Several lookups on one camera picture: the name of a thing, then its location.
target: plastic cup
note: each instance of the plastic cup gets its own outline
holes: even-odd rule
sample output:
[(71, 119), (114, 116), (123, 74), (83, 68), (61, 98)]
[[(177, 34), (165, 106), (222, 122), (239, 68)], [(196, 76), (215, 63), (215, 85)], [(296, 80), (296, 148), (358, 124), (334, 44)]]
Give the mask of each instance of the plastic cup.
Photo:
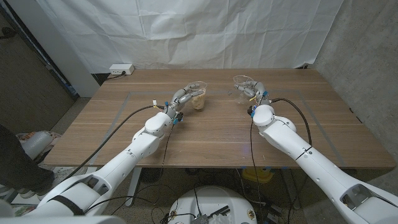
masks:
[[(238, 86), (243, 86), (246, 82), (249, 81), (253, 81), (252, 78), (245, 76), (245, 75), (236, 75), (234, 78), (234, 83), (235, 85)], [(237, 98), (235, 98), (235, 102), (239, 103), (239, 104), (245, 104), (249, 102), (249, 98), (248, 96), (246, 96), (242, 91), (240, 90), (236, 90), (239, 94), (239, 96)]]
[(192, 104), (192, 108), (193, 109), (195, 109), (195, 110), (203, 109), (203, 107), (205, 106), (205, 96), (206, 96), (207, 83), (205, 83), (205, 82), (192, 82), (192, 83), (189, 83), (188, 86), (189, 86), (189, 89), (192, 92), (203, 90), (203, 93), (201, 95), (194, 96), (191, 99), (191, 104)]

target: black pants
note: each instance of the black pants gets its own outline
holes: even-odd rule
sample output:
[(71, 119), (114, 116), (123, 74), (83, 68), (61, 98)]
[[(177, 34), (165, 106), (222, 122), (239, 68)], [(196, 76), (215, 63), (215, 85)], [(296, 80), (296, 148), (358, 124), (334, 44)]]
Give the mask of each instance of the black pants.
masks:
[(0, 184), (16, 190), (43, 192), (51, 188), (54, 173), (39, 168), (18, 138), (0, 124)]

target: cable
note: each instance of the cable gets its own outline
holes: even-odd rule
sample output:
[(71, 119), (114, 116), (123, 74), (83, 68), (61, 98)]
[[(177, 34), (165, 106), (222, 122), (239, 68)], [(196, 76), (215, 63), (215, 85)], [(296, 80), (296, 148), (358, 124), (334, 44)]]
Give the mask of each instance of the cable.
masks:
[(114, 78), (119, 78), (119, 77), (122, 77), (122, 76), (126, 76), (126, 71), (123, 71), (123, 72), (122, 72), (122, 74), (120, 74), (120, 75), (116, 75), (115, 77), (112, 77), (112, 78), (106, 78), (106, 81), (107, 81), (107, 80), (114, 79)]
[(64, 180), (67, 180), (69, 177), (73, 176), (74, 174), (76, 174), (76, 172), (78, 172), (78, 170), (80, 170), (97, 152), (100, 151), (100, 149), (108, 142), (108, 140), (113, 136), (113, 134), (134, 114), (136, 114), (137, 112), (140, 112), (144, 109), (148, 109), (148, 108), (153, 108), (154, 106), (145, 106), (141, 109), (138, 109), (134, 112), (132, 112), (126, 119), (124, 119), (124, 121), (122, 121), (119, 126), (117, 126), (113, 132), (101, 143), (101, 145), (99, 145), (99, 147), (84, 161), (82, 162), (71, 174), (69, 174), (67, 176), (67, 178), (65, 178)]
[(133, 196), (119, 196), (119, 197), (109, 198), (109, 199), (100, 201), (100, 202), (96, 203), (95, 205), (92, 205), (91, 207), (87, 208), (87, 210), (85, 211), (85, 214), (86, 214), (88, 211), (90, 211), (91, 209), (95, 208), (96, 206), (101, 205), (102, 203), (108, 202), (108, 201), (110, 201), (110, 200), (115, 200), (115, 199), (119, 199), (119, 198), (126, 198), (126, 197), (127, 197), (128, 199), (130, 199), (130, 198), (136, 198), (136, 199), (144, 200), (144, 201), (146, 201), (146, 202), (148, 202), (148, 203), (152, 203), (150, 200), (144, 199), (144, 198), (140, 198), (140, 197), (138, 197), (137, 195), (133, 195)]
[(239, 173), (238, 169), (235, 169), (236, 172), (238, 173), (239, 178), (241, 179), (241, 184), (242, 184), (242, 189), (243, 189), (243, 196), (246, 200), (252, 202), (252, 203), (258, 203), (258, 204), (262, 204), (262, 205), (267, 205), (265, 202), (257, 202), (255, 200), (251, 200), (250, 198), (248, 198), (248, 196), (246, 195), (246, 192), (244, 191), (244, 185), (243, 185), (243, 179), (241, 177), (241, 174)]
[(198, 202), (197, 190), (195, 189), (195, 186), (196, 186), (197, 183), (198, 183), (198, 182), (196, 182), (196, 183), (193, 185), (193, 191), (194, 191), (194, 193), (195, 193), (195, 198), (197, 199), (197, 205), (198, 205), (199, 215), (201, 215), (201, 211), (200, 211), (200, 208), (199, 208), (199, 202)]
[[(148, 202), (148, 203), (150, 203), (151, 205), (156, 205), (156, 202), (151, 202), (151, 201), (148, 200), (148, 199), (140, 198), (140, 197), (138, 197), (138, 194), (139, 194), (140, 192), (142, 192), (143, 190), (149, 188), (149, 187), (155, 187), (155, 186), (158, 186), (158, 185), (161, 185), (161, 186), (164, 186), (164, 187), (168, 187), (168, 188), (174, 193), (174, 195), (177, 196), (177, 193), (176, 193), (171, 187), (169, 187), (168, 185), (165, 185), (165, 184), (152, 184), (152, 185), (148, 185), (148, 186), (144, 187), (143, 189), (140, 189), (135, 195), (132, 195), (132, 196), (129, 196), (129, 195), (126, 196), (126, 195), (125, 195), (125, 196), (113, 197), (113, 198), (109, 198), (109, 199), (103, 200), (103, 201), (101, 201), (101, 202), (98, 202), (98, 203), (96, 203), (95, 205), (92, 205), (91, 207), (87, 208), (87, 210), (85, 211), (85, 213), (87, 213), (88, 211), (90, 211), (90, 210), (93, 209), (94, 207), (96, 207), (96, 206), (98, 206), (98, 205), (101, 205), (102, 203), (108, 202), (108, 201), (110, 201), (110, 200), (120, 199), (120, 198), (127, 198), (127, 200), (129, 200), (130, 198), (137, 198), (137, 199), (144, 200), (145, 202)], [(119, 208), (121, 208), (121, 206), (118, 207), (118, 208), (112, 213), (112, 215), (113, 215), (117, 210), (119, 210)]]
[(276, 98), (276, 99), (270, 100), (270, 102), (271, 102), (271, 103), (275, 103), (275, 102), (278, 102), (278, 101), (280, 101), (280, 100), (286, 101), (286, 102), (290, 103), (290, 105), (292, 105), (292, 106), (298, 111), (298, 113), (300, 113), (301, 117), (302, 117), (303, 120), (304, 120), (305, 128), (307, 129), (308, 143), (312, 146), (312, 139), (311, 139), (310, 126), (308, 125), (307, 119), (305, 119), (305, 116), (304, 116), (304, 114), (301, 112), (300, 108), (298, 108), (293, 102), (291, 102), (290, 100), (285, 99), (285, 98)]
[[(170, 190), (173, 191), (174, 195), (177, 197), (177, 193), (175, 193), (175, 191), (174, 191), (171, 187), (169, 187), (168, 185), (164, 185), (164, 184), (161, 184), (161, 183), (160, 183), (160, 180), (161, 180), (161, 177), (162, 177), (162, 173), (163, 173), (163, 166), (164, 166), (164, 161), (165, 161), (165, 157), (166, 157), (166, 152), (167, 152), (167, 146), (169, 145), (169, 139), (170, 139), (170, 136), (171, 136), (171, 134), (172, 134), (173, 128), (174, 128), (174, 124), (173, 124), (172, 129), (170, 130), (170, 134), (169, 134), (169, 136), (168, 136), (168, 138), (167, 138), (166, 147), (165, 147), (165, 150), (164, 150), (162, 168), (161, 168), (161, 170), (160, 170), (159, 184), (157, 184), (157, 185), (159, 186), (159, 188), (158, 188), (158, 194), (157, 194), (157, 199), (156, 199), (156, 201), (153, 203), (153, 205), (157, 205), (157, 202), (158, 202), (159, 199), (160, 199), (160, 187), (161, 187), (161, 186), (166, 186), (166, 187), (168, 187)], [(146, 188), (148, 188), (148, 187), (151, 187), (151, 186), (156, 186), (156, 185), (154, 184), (154, 185), (149, 185), (149, 186), (147, 186), (147, 187), (144, 187), (143, 189), (139, 190), (139, 191), (136, 193), (136, 195), (138, 195), (138, 193), (141, 192), (142, 190), (144, 190), (144, 189), (146, 189)], [(123, 202), (117, 209), (115, 209), (115, 211), (112, 213), (112, 215), (113, 215), (115, 212), (117, 212), (128, 200), (129, 200), (129, 198), (128, 198), (125, 202)]]
[(159, 208), (159, 207), (154, 207), (154, 208), (150, 211), (150, 218), (152, 219), (152, 222), (153, 222), (154, 224), (156, 224), (156, 223), (155, 223), (155, 221), (154, 221), (153, 212), (154, 212), (154, 210), (155, 210), (156, 208), (158, 208), (160, 211), (162, 211), (163, 217), (165, 217), (165, 214), (164, 214), (164, 212), (163, 212), (163, 210), (162, 210), (161, 208)]
[(253, 119), (251, 120), (251, 125), (250, 125), (250, 151), (251, 151), (251, 159), (253, 161), (253, 166), (254, 166), (254, 171), (256, 173), (256, 179), (257, 179), (257, 192), (259, 194), (259, 204), (260, 204), (260, 216), (262, 219), (262, 209), (261, 209), (261, 195), (260, 195), (260, 182), (259, 182), (259, 176), (257, 174), (257, 169), (256, 169), (256, 163), (254, 162), (254, 156), (253, 156), (253, 141), (252, 141), (252, 137), (251, 137), (251, 133), (252, 133), (252, 129), (253, 129)]
[(290, 212), (292, 211), (294, 203), (299, 198), (299, 195), (300, 195), (301, 191), (303, 190), (305, 183), (307, 182), (307, 179), (308, 179), (308, 176), (305, 177), (303, 185), (301, 186), (300, 190), (297, 192), (296, 197), (294, 197), (293, 202), (290, 204), (289, 212), (287, 214), (287, 224), (290, 223)]
[(194, 218), (197, 218), (197, 217), (196, 217), (194, 214), (192, 214), (192, 213), (184, 213), (184, 214), (166, 216), (166, 217), (164, 217), (164, 218), (160, 221), (160, 223), (161, 223), (161, 224), (167, 224), (167, 223), (169, 223), (169, 221), (171, 221), (171, 220), (169, 220), (169, 218), (173, 218), (173, 217), (181, 216), (181, 215), (191, 215), (191, 216), (193, 216)]

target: white backdrop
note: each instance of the white backdrop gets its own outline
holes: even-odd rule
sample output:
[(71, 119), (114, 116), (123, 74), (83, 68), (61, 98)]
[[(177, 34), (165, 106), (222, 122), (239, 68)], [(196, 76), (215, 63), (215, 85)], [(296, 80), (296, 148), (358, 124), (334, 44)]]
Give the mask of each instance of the white backdrop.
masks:
[(343, 0), (37, 0), (91, 73), (313, 63)]

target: power strip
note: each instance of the power strip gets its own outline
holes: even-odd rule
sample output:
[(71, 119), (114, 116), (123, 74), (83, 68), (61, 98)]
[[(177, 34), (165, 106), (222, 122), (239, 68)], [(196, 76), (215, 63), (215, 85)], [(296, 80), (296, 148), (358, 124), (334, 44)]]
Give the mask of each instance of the power strip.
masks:
[(113, 64), (109, 70), (111, 75), (121, 75), (122, 72), (126, 72), (126, 75), (131, 75), (134, 71), (134, 66), (132, 64)]

